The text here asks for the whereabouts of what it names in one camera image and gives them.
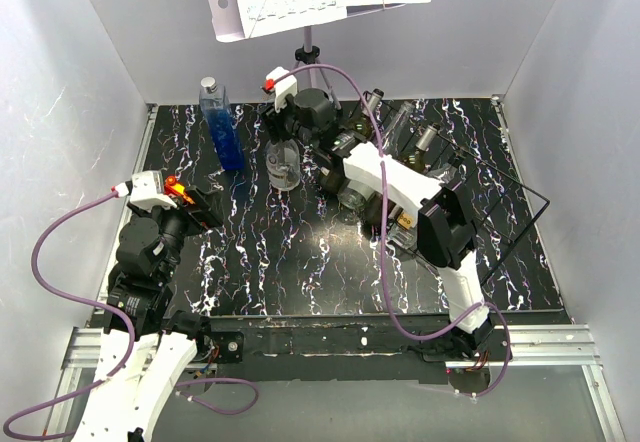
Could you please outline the round clear bottle cork stopper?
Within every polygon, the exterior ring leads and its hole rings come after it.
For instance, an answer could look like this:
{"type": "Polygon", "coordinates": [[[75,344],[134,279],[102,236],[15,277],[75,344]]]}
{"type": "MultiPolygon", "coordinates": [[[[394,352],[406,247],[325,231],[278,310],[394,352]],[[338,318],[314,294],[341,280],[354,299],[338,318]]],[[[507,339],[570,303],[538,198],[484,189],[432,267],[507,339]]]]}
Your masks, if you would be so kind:
{"type": "Polygon", "coordinates": [[[271,186],[280,191],[295,189],[301,178],[301,162],[298,144],[286,141],[269,141],[265,152],[266,169],[271,186]]]}

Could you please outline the tall blue gradient bottle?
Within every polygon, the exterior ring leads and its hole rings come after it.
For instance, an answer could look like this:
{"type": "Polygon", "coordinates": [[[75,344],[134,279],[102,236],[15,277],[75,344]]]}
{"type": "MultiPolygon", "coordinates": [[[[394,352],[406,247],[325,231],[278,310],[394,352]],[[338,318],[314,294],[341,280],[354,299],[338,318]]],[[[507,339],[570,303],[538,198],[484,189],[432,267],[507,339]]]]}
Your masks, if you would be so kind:
{"type": "Polygon", "coordinates": [[[199,105],[222,168],[243,170],[244,154],[226,86],[214,77],[204,77],[200,82],[199,105]]]}

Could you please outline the green wine bottle brown label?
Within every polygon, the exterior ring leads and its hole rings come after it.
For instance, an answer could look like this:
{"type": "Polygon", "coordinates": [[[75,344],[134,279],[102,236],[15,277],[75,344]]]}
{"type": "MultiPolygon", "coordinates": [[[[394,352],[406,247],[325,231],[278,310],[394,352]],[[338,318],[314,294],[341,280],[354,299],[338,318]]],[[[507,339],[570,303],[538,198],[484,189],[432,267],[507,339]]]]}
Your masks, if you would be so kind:
{"type": "Polygon", "coordinates": [[[365,93],[365,103],[360,105],[359,112],[349,119],[336,122],[319,142],[317,152],[320,169],[319,183],[323,190],[337,195],[345,182],[343,160],[357,145],[369,142],[374,134],[375,124],[369,113],[374,113],[381,102],[384,92],[375,88],[365,93]]]}

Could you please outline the clear glass bottle grey label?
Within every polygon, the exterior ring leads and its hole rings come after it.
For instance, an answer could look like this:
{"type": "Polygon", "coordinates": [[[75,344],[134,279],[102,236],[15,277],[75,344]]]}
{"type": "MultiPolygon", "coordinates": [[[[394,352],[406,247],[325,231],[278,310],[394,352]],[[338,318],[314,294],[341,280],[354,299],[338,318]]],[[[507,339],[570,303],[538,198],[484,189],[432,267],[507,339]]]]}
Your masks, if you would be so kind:
{"type": "MultiPolygon", "coordinates": [[[[408,125],[413,106],[405,102],[395,112],[395,115],[382,132],[383,152],[388,157],[399,158],[399,149],[402,132],[408,125]]],[[[379,210],[381,192],[355,180],[346,181],[338,192],[339,202],[346,208],[364,213],[370,208],[374,212],[379,210]]]]}

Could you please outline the dark Primitivo wine bottle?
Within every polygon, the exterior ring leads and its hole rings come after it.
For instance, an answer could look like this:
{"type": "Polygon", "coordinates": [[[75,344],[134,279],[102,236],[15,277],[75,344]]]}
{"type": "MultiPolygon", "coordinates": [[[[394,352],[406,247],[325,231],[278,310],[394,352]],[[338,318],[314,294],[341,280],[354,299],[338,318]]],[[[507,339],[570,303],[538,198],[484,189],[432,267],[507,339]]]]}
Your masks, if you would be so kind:
{"type": "MultiPolygon", "coordinates": [[[[428,125],[410,148],[403,152],[395,152],[394,159],[414,172],[425,175],[427,173],[426,153],[438,130],[439,126],[437,124],[428,125]]],[[[364,220],[371,226],[379,227],[381,218],[382,194],[375,193],[367,202],[364,210],[364,220]]]]}

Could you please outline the square clear bottle gold cap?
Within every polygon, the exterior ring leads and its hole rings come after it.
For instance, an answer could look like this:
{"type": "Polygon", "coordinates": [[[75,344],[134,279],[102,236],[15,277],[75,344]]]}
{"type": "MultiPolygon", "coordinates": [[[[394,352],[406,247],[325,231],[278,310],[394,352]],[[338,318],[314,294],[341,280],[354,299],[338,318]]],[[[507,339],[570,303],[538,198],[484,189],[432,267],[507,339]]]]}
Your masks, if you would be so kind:
{"type": "MultiPolygon", "coordinates": [[[[426,176],[436,179],[441,185],[450,182],[459,171],[460,162],[448,161],[438,168],[430,168],[426,176]]],[[[411,225],[412,218],[396,206],[391,211],[393,224],[388,230],[388,241],[405,250],[413,250],[417,243],[417,226],[411,225]]]]}

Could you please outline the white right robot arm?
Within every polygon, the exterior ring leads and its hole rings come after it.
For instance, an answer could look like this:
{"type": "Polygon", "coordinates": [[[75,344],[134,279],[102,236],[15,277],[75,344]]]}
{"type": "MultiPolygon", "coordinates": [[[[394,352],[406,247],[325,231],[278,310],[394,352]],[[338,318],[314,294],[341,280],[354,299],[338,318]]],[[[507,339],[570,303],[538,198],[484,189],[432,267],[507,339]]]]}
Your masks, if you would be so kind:
{"type": "Polygon", "coordinates": [[[443,280],[453,349],[475,359],[488,348],[494,325],[477,273],[471,200],[461,180],[443,184],[374,144],[375,110],[383,95],[379,89],[367,93],[360,114],[345,120],[328,93],[309,88],[267,105],[261,118],[272,142],[297,140],[312,150],[324,191],[338,194],[358,183],[381,196],[383,215],[394,203],[410,217],[419,253],[443,280]]]}

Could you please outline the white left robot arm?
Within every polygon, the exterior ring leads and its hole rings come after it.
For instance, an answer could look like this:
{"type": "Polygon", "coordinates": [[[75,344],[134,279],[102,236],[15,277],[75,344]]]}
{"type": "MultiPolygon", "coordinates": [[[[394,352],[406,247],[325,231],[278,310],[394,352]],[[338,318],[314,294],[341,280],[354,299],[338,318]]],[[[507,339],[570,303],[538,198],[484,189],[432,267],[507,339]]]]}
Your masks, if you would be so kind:
{"type": "Polygon", "coordinates": [[[158,202],[148,210],[128,205],[133,214],[119,233],[107,304],[131,322],[104,316],[95,372],[101,384],[87,398],[76,441],[151,440],[180,374],[212,352],[201,318],[165,314],[186,239],[223,223],[221,194],[188,186],[166,196],[168,208],[158,202]]]}

